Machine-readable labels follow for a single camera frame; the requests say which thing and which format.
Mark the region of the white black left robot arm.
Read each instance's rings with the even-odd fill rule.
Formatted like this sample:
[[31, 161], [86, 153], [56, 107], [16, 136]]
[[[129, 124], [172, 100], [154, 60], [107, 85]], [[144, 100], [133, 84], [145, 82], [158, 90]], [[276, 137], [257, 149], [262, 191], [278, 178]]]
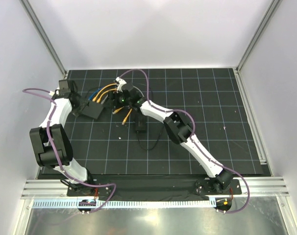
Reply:
[[29, 132], [36, 162], [66, 176], [61, 182], [79, 195], [91, 196], [95, 183], [89, 170], [74, 158], [73, 148], [64, 130], [72, 105], [68, 98], [49, 98], [51, 107], [44, 121]]

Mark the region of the black network switch box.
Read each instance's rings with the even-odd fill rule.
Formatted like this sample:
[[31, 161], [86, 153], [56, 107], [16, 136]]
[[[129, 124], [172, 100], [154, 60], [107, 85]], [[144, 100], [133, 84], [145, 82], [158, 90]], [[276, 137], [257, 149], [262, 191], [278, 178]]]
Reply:
[[89, 106], [85, 108], [86, 113], [88, 114], [89, 118], [97, 120], [101, 115], [104, 106], [100, 103], [88, 100]]

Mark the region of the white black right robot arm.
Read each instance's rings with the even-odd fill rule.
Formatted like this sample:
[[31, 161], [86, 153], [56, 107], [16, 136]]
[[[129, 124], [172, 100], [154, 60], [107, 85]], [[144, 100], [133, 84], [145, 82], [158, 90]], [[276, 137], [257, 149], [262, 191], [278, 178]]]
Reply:
[[169, 139], [185, 148], [203, 167], [212, 183], [211, 188], [218, 194], [224, 194], [229, 190], [233, 174], [198, 140], [195, 134], [195, 122], [188, 112], [159, 106], [141, 96], [135, 88], [130, 91], [125, 89], [110, 92], [109, 98], [114, 108], [128, 106], [144, 116], [163, 123]]

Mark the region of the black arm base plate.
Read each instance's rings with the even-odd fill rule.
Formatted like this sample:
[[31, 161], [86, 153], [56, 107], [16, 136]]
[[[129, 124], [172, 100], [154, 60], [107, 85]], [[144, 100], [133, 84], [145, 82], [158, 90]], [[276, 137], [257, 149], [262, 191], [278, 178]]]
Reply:
[[202, 196], [241, 195], [243, 188], [233, 179], [222, 193], [218, 193], [209, 179], [204, 178], [143, 178], [115, 180], [114, 200], [166, 201], [185, 200]]

